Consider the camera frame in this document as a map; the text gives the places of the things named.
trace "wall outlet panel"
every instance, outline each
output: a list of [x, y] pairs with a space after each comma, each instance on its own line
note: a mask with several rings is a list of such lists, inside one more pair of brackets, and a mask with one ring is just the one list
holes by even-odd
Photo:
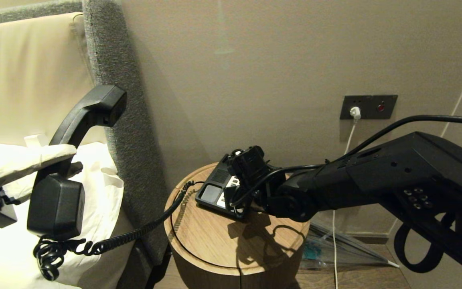
[[398, 95], [351, 95], [343, 98], [340, 119], [352, 119], [350, 110], [361, 109], [361, 119], [390, 119]]

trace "white power cord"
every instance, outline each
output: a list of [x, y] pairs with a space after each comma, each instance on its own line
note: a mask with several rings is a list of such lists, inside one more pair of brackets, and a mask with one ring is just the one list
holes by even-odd
[[[358, 120], [361, 119], [361, 109], [359, 109], [359, 107], [354, 106], [353, 108], [351, 108], [349, 113], [351, 114], [351, 117], [354, 117], [354, 124], [352, 125], [351, 134], [349, 135], [349, 140], [347, 141], [347, 146], [345, 147], [345, 153], [343, 154], [348, 153], [349, 147], [351, 146], [352, 135], [354, 134], [354, 129], [356, 129], [356, 123], [358, 122]], [[334, 285], [336, 289], [338, 289], [338, 268], [336, 266], [336, 238], [335, 238], [336, 227], [334, 225], [335, 218], [336, 218], [336, 210], [332, 210], [332, 243], [334, 244]]]

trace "wooden floor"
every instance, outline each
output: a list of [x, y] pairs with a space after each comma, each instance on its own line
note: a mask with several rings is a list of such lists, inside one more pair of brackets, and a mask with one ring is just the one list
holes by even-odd
[[[385, 245], [368, 245], [379, 254], [393, 261], [393, 256]], [[338, 269], [340, 289], [411, 289], [400, 269], [394, 267], [360, 267], [358, 269]], [[187, 289], [174, 259], [171, 259], [165, 277], [154, 289]], [[287, 289], [334, 289], [333, 271], [310, 271], [300, 269], [296, 281]]]

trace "round side table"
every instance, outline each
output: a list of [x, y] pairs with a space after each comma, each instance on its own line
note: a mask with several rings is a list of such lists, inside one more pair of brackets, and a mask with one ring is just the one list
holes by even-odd
[[[187, 181], [205, 181], [217, 164], [199, 168], [172, 191], [168, 208]], [[190, 289], [284, 289], [295, 280], [309, 222], [250, 212], [236, 221], [199, 207], [189, 189], [164, 222], [179, 274]]]

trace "beige wall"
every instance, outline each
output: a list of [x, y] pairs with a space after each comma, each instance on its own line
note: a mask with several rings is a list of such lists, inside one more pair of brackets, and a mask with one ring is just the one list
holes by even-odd
[[[359, 123], [355, 145], [396, 119], [450, 114], [462, 91], [462, 1], [123, 0], [122, 7], [171, 186], [250, 145], [278, 166], [339, 157], [351, 128], [339, 120], [344, 95], [399, 95], [392, 120]], [[383, 141], [443, 128], [411, 124]], [[315, 220], [329, 224], [330, 216]], [[345, 232], [386, 235], [393, 222], [376, 205], [337, 212]]]
[[[456, 110], [457, 115], [462, 115], [462, 99]], [[462, 146], [462, 126], [458, 124], [451, 124], [444, 136]], [[390, 241], [388, 248], [390, 249], [393, 256], [395, 250], [393, 249], [393, 237], [400, 227], [400, 221], [397, 221], [392, 232], [390, 233]], [[420, 235], [411, 231], [407, 236], [406, 251], [407, 259], [409, 262], [417, 263], [425, 256], [429, 249], [429, 242], [422, 238]], [[462, 288], [462, 266], [447, 255], [443, 256], [441, 263], [436, 269], [427, 274], [418, 274], [401, 265], [401, 270], [411, 286], [411, 289], [455, 289]]]

